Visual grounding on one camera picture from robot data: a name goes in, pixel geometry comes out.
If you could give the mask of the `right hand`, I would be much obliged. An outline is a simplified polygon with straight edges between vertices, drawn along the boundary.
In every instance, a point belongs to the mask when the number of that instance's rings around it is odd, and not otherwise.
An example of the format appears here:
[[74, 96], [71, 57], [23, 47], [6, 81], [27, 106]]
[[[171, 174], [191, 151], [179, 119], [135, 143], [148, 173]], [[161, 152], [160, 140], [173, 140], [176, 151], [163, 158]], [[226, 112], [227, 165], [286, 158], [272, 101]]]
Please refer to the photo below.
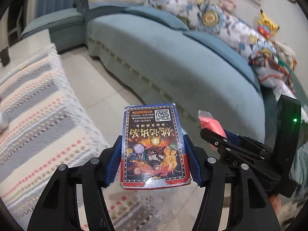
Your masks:
[[273, 194], [270, 198], [269, 201], [274, 209], [274, 212], [276, 215], [279, 215], [281, 211], [281, 200], [277, 194]]

